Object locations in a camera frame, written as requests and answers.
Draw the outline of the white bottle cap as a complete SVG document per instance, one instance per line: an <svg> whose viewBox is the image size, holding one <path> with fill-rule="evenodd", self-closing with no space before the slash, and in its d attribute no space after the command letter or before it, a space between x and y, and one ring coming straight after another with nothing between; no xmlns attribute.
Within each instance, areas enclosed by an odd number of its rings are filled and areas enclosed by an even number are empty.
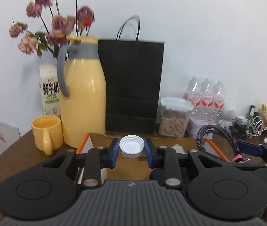
<svg viewBox="0 0 267 226"><path fill-rule="evenodd" d="M121 153L128 158L139 157L145 147L144 140L140 136L127 135L121 138L119 142L119 149Z"/></svg>

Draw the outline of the dark navy pouch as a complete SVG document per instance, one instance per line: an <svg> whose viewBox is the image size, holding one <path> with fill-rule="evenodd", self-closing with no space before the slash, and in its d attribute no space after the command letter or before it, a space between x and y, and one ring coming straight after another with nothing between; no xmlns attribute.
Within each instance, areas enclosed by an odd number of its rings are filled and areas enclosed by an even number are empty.
<svg viewBox="0 0 267 226"><path fill-rule="evenodd" d="M161 168L153 169L150 173L149 180L163 181L164 180L164 170Z"/></svg>

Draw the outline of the orange cardboard box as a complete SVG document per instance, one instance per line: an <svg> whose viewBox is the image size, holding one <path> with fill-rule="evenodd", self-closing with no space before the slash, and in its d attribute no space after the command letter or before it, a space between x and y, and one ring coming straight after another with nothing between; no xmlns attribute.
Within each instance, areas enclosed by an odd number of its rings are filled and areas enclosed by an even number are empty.
<svg viewBox="0 0 267 226"><path fill-rule="evenodd" d="M196 149L196 140L184 138L165 139L160 137L151 138L155 146L166 146L173 148L177 153L187 153L189 150ZM86 134L76 153L87 153L88 150L98 146L108 147L113 141L111 136L100 134ZM139 157L129 158L119 153L118 160L114 169L101 169L101 179L105 180L148 180L151 169L148 167L145 153Z"/></svg>

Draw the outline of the white astronaut figurine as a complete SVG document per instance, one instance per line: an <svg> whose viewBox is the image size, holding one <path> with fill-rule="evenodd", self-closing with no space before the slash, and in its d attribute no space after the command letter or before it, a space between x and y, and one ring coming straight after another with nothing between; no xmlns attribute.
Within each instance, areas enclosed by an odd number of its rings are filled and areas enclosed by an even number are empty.
<svg viewBox="0 0 267 226"><path fill-rule="evenodd" d="M226 104L221 112L221 119L218 126L229 129L232 126L233 120L236 118L236 108L234 105Z"/></svg>

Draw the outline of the clear seed storage container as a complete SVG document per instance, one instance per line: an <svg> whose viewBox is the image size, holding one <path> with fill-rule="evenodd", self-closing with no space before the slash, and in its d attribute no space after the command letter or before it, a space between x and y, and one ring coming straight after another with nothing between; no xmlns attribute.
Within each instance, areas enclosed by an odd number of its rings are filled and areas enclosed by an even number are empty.
<svg viewBox="0 0 267 226"><path fill-rule="evenodd" d="M185 136L189 116L194 107L183 98L168 96L161 98L160 108L159 134L182 139Z"/></svg>

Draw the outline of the yellow ceramic mug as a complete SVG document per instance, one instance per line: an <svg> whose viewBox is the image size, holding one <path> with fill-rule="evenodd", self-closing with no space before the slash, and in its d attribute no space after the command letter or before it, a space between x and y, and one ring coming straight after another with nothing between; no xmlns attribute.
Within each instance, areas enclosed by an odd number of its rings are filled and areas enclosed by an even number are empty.
<svg viewBox="0 0 267 226"><path fill-rule="evenodd" d="M63 145L62 122L58 116L43 115L31 122L35 146L48 157Z"/></svg>

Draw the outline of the right water bottle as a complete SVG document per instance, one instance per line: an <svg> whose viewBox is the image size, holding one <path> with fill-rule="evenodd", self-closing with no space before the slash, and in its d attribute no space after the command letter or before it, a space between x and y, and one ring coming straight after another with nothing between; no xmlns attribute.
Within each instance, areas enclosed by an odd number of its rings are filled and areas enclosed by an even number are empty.
<svg viewBox="0 0 267 226"><path fill-rule="evenodd" d="M225 93L224 93L224 84L221 81L217 81L217 83L213 87L213 109L216 114L220 113L225 105Z"/></svg>

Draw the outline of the water bottle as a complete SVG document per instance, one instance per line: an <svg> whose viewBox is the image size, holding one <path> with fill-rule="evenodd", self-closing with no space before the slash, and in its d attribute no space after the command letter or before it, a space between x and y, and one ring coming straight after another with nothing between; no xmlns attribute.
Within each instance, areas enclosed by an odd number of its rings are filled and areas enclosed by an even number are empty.
<svg viewBox="0 0 267 226"><path fill-rule="evenodd" d="M216 114L220 113L225 105L225 93L224 93L224 84L221 81L217 81L217 83L213 87L213 109Z"/></svg>
<svg viewBox="0 0 267 226"><path fill-rule="evenodd" d="M189 81L187 89L184 92L183 98L188 101L193 107L198 107L201 100L201 94L199 91L199 80L196 76L193 76Z"/></svg>
<svg viewBox="0 0 267 226"><path fill-rule="evenodd" d="M214 97L211 93L211 81L205 78L200 86L200 106L203 108L211 108Z"/></svg>

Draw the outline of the left water bottle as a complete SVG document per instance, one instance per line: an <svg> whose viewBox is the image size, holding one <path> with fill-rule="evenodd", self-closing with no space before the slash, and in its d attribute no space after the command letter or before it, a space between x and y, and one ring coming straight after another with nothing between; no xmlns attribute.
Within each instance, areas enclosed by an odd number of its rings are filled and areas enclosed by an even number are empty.
<svg viewBox="0 0 267 226"><path fill-rule="evenodd" d="M184 92L183 98L188 101L193 107L198 107L201 100L201 94L199 91L199 80L196 76L193 76L189 81L187 89Z"/></svg>

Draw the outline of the middle water bottle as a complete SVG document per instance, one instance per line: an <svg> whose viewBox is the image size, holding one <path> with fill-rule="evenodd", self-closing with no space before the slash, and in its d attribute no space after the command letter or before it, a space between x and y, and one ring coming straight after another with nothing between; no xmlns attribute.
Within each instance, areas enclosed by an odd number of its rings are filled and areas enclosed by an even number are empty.
<svg viewBox="0 0 267 226"><path fill-rule="evenodd" d="M203 108L211 108L214 97L211 93L211 81L205 78L200 86L200 106Z"/></svg>

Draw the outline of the white milk carton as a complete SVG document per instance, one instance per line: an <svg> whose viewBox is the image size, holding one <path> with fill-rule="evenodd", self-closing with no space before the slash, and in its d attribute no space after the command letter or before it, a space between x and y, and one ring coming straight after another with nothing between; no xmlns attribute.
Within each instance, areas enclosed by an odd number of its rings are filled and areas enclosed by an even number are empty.
<svg viewBox="0 0 267 226"><path fill-rule="evenodd" d="M55 64L40 65L40 98L44 115L60 117L60 88Z"/></svg>

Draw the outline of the yellow thermos jug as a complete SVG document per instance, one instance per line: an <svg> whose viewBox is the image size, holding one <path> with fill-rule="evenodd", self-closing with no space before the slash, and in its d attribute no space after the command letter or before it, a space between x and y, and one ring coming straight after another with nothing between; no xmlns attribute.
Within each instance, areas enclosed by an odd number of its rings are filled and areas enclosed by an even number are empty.
<svg viewBox="0 0 267 226"><path fill-rule="evenodd" d="M65 143L78 148L86 133L105 134L106 81L98 38L67 39L57 57L62 130Z"/></svg>

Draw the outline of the black paper shopping bag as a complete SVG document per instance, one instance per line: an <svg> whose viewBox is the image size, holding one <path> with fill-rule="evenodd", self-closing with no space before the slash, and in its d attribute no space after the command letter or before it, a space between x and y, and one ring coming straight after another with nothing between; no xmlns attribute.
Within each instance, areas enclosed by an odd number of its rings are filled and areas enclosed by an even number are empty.
<svg viewBox="0 0 267 226"><path fill-rule="evenodd" d="M99 58L106 80L106 130L151 135L158 109L164 43L101 39Z"/></svg>

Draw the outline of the white booklet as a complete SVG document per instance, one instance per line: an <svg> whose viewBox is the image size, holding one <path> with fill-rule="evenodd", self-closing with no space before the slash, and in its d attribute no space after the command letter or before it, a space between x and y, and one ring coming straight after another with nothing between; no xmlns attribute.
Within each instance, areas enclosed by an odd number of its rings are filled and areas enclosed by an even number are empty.
<svg viewBox="0 0 267 226"><path fill-rule="evenodd" d="M20 138L18 127L0 122L0 153L5 152Z"/></svg>

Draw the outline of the dried pink rose bouquet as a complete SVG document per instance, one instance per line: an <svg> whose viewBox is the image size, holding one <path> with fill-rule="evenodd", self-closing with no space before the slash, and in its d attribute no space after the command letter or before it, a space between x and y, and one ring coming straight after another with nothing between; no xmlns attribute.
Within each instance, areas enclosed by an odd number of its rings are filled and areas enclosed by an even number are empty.
<svg viewBox="0 0 267 226"><path fill-rule="evenodd" d="M89 34L95 21L94 11L89 6L78 6L75 0L75 15L63 16L59 10L58 0L33 0L26 6L29 18L40 19L45 31L32 32L26 23L12 22L9 28L11 38L21 37L18 49L26 55L36 53L41 57L44 51L57 58L60 48L69 44L68 37L73 32L77 36Z"/></svg>

